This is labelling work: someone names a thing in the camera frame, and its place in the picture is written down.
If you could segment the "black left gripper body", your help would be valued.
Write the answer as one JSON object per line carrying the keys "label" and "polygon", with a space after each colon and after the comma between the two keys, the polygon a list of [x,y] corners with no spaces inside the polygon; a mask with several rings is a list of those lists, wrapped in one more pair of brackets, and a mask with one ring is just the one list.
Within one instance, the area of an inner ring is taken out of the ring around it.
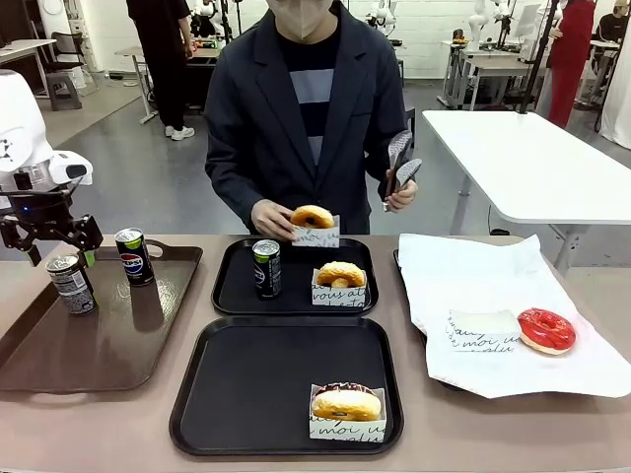
{"label": "black left gripper body", "polygon": [[70,214],[71,195],[72,192],[67,188],[1,192],[1,196],[9,201],[10,210],[7,214],[21,224],[28,227],[50,226],[60,231],[68,231],[74,223]]}

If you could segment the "person's right hand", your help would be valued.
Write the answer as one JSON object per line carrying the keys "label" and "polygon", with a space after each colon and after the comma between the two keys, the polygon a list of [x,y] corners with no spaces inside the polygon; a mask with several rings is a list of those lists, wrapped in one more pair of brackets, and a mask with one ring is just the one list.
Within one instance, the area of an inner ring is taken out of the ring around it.
{"label": "person's right hand", "polygon": [[294,212],[268,199],[257,201],[251,209],[250,218],[255,229],[266,237],[283,240],[294,239],[291,218]]}

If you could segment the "person's left hand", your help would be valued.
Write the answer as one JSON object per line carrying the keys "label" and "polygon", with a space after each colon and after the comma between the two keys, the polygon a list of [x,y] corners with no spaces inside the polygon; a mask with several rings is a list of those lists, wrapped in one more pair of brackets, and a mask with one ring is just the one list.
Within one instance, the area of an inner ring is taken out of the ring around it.
{"label": "person's left hand", "polygon": [[407,181],[397,191],[386,198],[386,208],[389,212],[398,213],[408,206],[415,198],[418,185],[414,180]]}

